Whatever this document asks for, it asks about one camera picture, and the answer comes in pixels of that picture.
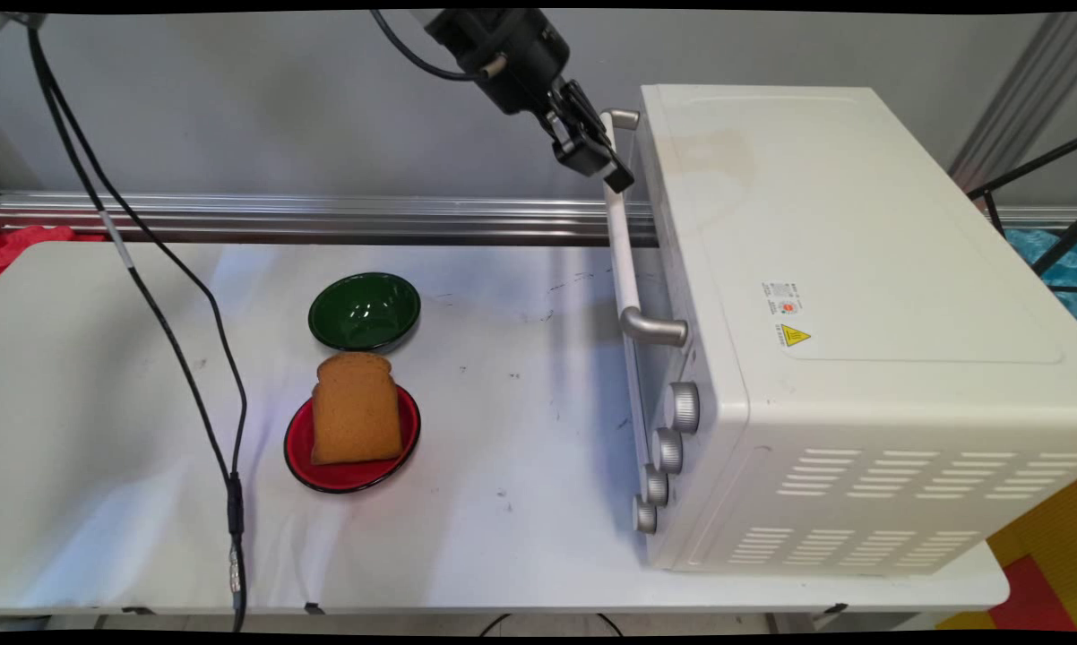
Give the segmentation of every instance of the black metal stand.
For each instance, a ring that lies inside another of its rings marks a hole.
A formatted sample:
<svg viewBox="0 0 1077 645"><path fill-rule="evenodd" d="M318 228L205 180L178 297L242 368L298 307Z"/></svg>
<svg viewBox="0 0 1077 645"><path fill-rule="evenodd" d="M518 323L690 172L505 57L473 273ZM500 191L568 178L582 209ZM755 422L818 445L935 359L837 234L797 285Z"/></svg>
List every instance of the black metal stand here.
<svg viewBox="0 0 1077 645"><path fill-rule="evenodd" d="M993 223L996 232L999 233L1001 236L1004 236L1005 225L1001 224L1001 215L996 212L996 201L993 200L993 193L997 188L1021 179L1021 177L1029 174L1031 171L1044 167L1044 165L1054 163L1055 159L1059 159L1067 155L1068 152L1074 151L1077 151L1077 137L1060 148L1054 148L1052 151L1045 152L1041 156L1034 158L1030 163L1022 164L1020 167L1013 168L1013 170L1010 170L1009 172L1005 172L1005 174L997 177L997 179L985 181L984 184L980 184L980 186L973 188L973 191L968 191L966 195L970 200L979 200L983 197L984 207L989 209L989 220ZM1032 268L1034 272L1037 275L1044 275L1046 270L1051 269L1052 265L1055 265L1055 263L1064 256L1064 253L1069 252L1072 247L1076 244L1077 218L1076 221L1073 221L1072 225L1065 229L1063 236L1060 236L1060 239L1052 244L1047 252L1044 252L1041 256L1037 258L1037 262L1033 263ZM1062 291L1062 293L1077 294L1077 286L1050 285L1049 289L1052 291Z"/></svg>

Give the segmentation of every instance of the gray wall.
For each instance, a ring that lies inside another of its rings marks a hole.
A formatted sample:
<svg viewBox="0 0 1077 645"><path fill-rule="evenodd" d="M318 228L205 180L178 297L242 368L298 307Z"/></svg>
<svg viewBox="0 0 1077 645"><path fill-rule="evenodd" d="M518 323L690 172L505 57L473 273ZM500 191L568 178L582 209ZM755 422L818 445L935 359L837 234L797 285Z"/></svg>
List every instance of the gray wall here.
<svg viewBox="0 0 1077 645"><path fill-rule="evenodd" d="M1077 82L1021 163L1076 137ZM1001 188L996 200L1003 206L1077 206L1077 151Z"/></svg>
<svg viewBox="0 0 1077 645"><path fill-rule="evenodd" d="M654 83L869 86L946 167L1043 15L550 9L568 78L633 107ZM453 67L406 12L388 20ZM64 16L52 68L125 192L599 196L526 114L404 60L363 12ZM0 33L0 186L79 190L17 25Z"/></svg>

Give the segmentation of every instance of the toast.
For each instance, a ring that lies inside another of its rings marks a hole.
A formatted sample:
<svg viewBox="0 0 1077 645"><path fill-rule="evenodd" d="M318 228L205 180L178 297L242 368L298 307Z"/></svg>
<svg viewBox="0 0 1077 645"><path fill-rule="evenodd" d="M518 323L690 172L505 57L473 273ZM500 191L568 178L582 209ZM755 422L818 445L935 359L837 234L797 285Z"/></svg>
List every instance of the toast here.
<svg viewBox="0 0 1077 645"><path fill-rule="evenodd" d="M383 356L364 352L336 354L318 367L312 464L400 457L403 436L391 368Z"/></svg>

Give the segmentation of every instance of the bowl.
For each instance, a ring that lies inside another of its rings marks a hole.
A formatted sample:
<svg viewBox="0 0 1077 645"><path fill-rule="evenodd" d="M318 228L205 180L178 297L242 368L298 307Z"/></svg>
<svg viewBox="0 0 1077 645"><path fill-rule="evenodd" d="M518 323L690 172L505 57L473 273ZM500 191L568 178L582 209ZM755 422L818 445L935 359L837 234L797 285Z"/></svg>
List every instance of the bowl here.
<svg viewBox="0 0 1077 645"><path fill-rule="evenodd" d="M420 307L419 291L398 275L350 275L317 296L308 327L340 351L390 349L415 327Z"/></svg>

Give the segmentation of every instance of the yellow warning sticker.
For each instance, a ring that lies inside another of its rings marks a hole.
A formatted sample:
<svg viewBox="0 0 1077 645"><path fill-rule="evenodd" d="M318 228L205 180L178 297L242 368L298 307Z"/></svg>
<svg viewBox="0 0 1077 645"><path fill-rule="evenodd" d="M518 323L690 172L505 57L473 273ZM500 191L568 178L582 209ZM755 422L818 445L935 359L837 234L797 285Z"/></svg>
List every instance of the yellow warning sticker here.
<svg viewBox="0 0 1077 645"><path fill-rule="evenodd" d="M794 327L789 327L788 325L781 325L781 335L785 336L785 347L796 346L796 343L800 343L801 341L805 341L805 339L813 337L805 332L794 329Z"/></svg>

